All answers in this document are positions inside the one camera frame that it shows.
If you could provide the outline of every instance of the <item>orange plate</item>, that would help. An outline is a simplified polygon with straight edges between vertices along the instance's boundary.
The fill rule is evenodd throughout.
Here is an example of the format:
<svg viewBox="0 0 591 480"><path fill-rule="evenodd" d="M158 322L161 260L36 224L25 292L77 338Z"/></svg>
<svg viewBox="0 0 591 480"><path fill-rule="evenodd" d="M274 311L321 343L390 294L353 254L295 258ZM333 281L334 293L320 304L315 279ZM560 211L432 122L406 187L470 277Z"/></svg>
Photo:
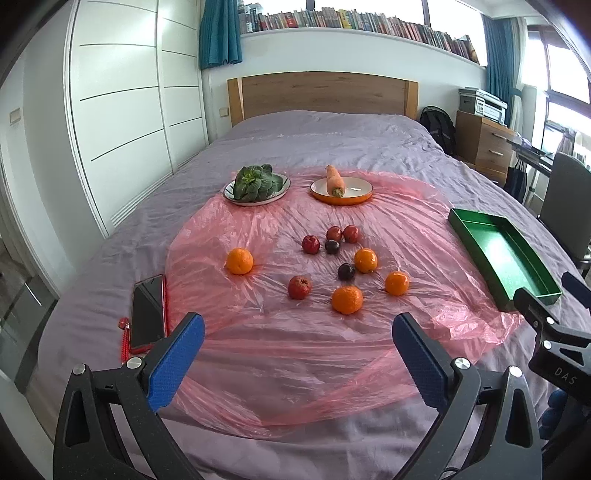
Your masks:
<svg viewBox="0 0 591 480"><path fill-rule="evenodd" d="M312 195L321 202L331 205L357 205L368 200L374 193L374 187L367 180L357 177L343 177L345 181L345 195L333 197L326 191L326 179L316 180L310 185Z"/></svg>

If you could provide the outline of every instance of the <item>black bag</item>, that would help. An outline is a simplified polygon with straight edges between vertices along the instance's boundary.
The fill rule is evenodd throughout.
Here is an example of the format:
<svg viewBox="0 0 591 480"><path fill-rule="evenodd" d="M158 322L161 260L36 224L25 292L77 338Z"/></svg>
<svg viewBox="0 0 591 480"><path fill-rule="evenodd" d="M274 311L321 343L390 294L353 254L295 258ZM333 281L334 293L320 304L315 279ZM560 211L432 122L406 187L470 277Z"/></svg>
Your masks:
<svg viewBox="0 0 591 480"><path fill-rule="evenodd" d="M523 203L525 191L527 190L527 166L523 160L518 160L515 167L509 167L507 170L507 180L505 181L505 190L519 203Z"/></svg>
<svg viewBox="0 0 591 480"><path fill-rule="evenodd" d="M456 152L456 127L444 110L436 106L426 106L419 123L428 130L447 155L451 156Z"/></svg>

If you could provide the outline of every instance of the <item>black clamp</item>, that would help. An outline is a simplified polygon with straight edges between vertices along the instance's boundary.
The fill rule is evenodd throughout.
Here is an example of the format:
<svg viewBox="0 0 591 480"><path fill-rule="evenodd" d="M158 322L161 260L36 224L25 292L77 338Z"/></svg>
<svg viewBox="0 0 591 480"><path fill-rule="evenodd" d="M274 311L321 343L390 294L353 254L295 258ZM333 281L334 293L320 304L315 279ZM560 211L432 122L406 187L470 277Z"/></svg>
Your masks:
<svg viewBox="0 0 591 480"><path fill-rule="evenodd" d="M188 313L143 359L99 372L76 365L57 422L54 478L150 479L134 468L121 440L111 411L111 404L119 404L156 478L203 480L156 412L174 397L204 336L201 316Z"/></svg>
<svg viewBox="0 0 591 480"><path fill-rule="evenodd" d="M486 404L480 428L454 480L540 480L542 460L534 406L519 367L504 373L452 359L409 313L392 324L392 338L425 403L439 412L395 480L439 480L476 405Z"/></svg>
<svg viewBox="0 0 591 480"><path fill-rule="evenodd" d="M587 308L591 291L570 273L563 286ZM515 308L535 330L535 349L529 366L583 405L591 406L591 333L564 327L525 288L515 291Z"/></svg>

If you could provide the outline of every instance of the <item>grey chair back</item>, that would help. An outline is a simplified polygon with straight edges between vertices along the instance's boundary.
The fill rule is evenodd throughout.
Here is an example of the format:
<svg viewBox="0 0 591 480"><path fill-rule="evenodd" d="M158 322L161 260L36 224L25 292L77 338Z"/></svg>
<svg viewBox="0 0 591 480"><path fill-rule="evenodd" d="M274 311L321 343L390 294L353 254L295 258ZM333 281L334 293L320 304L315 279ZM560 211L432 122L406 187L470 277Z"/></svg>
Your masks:
<svg viewBox="0 0 591 480"><path fill-rule="evenodd" d="M571 258L583 259L591 241L591 172L575 158L554 157L540 221Z"/></svg>

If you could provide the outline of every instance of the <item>teal curtain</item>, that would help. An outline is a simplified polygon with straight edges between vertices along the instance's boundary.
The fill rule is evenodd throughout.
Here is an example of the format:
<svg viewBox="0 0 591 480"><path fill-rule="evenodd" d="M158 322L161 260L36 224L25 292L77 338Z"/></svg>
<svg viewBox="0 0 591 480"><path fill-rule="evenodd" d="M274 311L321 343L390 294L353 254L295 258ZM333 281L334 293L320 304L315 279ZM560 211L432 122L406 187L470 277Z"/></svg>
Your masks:
<svg viewBox="0 0 591 480"><path fill-rule="evenodd" d="M210 69L241 61L236 0L206 0L199 31L200 68Z"/></svg>
<svg viewBox="0 0 591 480"><path fill-rule="evenodd" d="M505 114L507 123L513 111L515 78L515 39L511 19L492 20L482 15L486 37L488 67L486 68L486 91L503 100L509 107Z"/></svg>

